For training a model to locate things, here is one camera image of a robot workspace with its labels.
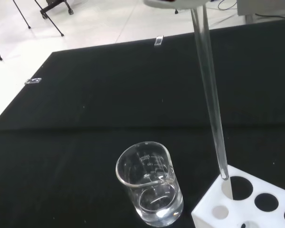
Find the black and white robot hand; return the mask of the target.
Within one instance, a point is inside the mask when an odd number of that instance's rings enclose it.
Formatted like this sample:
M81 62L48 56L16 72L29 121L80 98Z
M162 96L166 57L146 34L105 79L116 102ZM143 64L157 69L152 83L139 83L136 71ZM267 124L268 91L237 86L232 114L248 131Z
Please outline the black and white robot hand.
M189 10L206 4L208 0L143 0L149 7L159 9Z

